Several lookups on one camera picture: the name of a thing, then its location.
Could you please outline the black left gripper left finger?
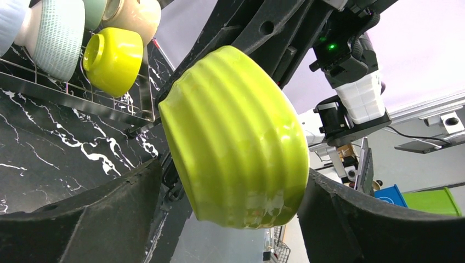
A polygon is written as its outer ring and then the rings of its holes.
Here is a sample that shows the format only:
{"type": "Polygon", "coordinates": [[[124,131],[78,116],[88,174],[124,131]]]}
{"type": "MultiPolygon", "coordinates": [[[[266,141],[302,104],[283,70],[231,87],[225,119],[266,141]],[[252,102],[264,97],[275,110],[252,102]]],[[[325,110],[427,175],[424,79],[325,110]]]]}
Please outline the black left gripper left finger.
{"type": "Polygon", "coordinates": [[[152,159],[60,202],[1,216],[1,262],[142,262],[162,179],[152,159]]]}

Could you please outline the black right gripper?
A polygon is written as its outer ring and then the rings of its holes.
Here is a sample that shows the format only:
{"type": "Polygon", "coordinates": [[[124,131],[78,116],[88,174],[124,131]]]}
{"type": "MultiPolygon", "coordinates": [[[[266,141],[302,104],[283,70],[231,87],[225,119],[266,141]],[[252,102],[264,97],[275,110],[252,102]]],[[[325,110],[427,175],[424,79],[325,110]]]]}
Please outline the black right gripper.
{"type": "Polygon", "coordinates": [[[316,61],[309,68],[320,69],[331,88],[356,82],[378,71],[376,52],[367,31],[375,27],[381,14],[396,1],[346,1],[332,13],[313,50],[316,61]]]}

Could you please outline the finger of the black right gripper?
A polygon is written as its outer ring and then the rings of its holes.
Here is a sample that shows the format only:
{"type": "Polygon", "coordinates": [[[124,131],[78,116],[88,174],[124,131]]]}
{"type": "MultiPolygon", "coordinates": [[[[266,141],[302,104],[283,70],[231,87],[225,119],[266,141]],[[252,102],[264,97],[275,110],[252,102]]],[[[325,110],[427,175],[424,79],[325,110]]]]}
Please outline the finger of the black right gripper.
{"type": "Polygon", "coordinates": [[[156,94],[156,103],[195,62],[226,45],[251,56],[283,88],[333,12],[327,1],[218,1],[193,47],[156,94]]]}

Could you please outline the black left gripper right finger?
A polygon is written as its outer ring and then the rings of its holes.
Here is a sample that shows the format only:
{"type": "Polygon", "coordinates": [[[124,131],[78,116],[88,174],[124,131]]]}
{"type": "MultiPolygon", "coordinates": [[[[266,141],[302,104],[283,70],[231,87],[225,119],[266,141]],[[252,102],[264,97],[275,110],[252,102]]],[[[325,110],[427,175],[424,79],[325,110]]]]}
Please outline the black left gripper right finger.
{"type": "Polygon", "coordinates": [[[389,204],[310,170],[298,211],[310,262],[464,262],[464,218],[389,204]]]}

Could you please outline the white square bowl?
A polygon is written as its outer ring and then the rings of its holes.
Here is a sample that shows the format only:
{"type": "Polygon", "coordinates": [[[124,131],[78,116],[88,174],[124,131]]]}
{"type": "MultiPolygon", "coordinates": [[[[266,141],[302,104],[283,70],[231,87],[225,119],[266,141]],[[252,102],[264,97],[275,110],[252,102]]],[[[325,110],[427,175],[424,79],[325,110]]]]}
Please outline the white square bowl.
{"type": "Polygon", "coordinates": [[[159,110],[199,221],[259,229],[295,216],[309,176],[307,140],[288,98],[248,55],[230,45],[210,52],[159,110]]]}

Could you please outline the beige floral bowl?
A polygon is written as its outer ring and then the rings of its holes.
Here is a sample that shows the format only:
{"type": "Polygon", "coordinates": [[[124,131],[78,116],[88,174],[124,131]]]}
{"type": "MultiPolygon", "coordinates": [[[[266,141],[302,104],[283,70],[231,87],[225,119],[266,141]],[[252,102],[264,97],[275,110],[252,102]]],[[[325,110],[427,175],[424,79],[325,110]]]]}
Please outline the beige floral bowl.
{"type": "Polygon", "coordinates": [[[114,0],[107,2],[102,25],[134,31],[148,45],[160,21],[161,6],[157,0],[114,0]]]}

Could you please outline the yellow bowl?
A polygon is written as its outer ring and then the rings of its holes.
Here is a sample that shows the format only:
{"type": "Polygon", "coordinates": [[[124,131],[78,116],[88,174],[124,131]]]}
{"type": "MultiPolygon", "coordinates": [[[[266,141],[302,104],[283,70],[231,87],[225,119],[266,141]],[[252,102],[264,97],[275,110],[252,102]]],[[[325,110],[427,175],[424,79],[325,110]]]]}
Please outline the yellow bowl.
{"type": "Polygon", "coordinates": [[[82,65],[92,86],[119,98],[128,93],[135,82],[143,54],[139,33],[106,27],[90,38],[82,65]]]}

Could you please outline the pale green celadon bowl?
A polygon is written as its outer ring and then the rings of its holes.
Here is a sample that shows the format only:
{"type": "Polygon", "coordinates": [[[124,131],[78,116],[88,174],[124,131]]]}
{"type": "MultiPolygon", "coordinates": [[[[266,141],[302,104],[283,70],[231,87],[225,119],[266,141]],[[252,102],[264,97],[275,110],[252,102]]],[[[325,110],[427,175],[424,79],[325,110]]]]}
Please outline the pale green celadon bowl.
{"type": "Polygon", "coordinates": [[[41,70],[68,82],[80,57],[84,24],[83,1],[39,1],[26,9],[14,44],[25,47],[41,70]]]}

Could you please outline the white round bowl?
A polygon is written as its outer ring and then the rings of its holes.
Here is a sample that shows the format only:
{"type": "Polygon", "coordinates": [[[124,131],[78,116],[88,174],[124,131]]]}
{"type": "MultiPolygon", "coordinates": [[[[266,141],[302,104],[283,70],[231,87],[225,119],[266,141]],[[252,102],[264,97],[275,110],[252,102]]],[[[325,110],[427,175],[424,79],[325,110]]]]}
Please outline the white round bowl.
{"type": "Polygon", "coordinates": [[[29,0],[1,0],[1,56],[13,44],[29,4],[29,0]]]}

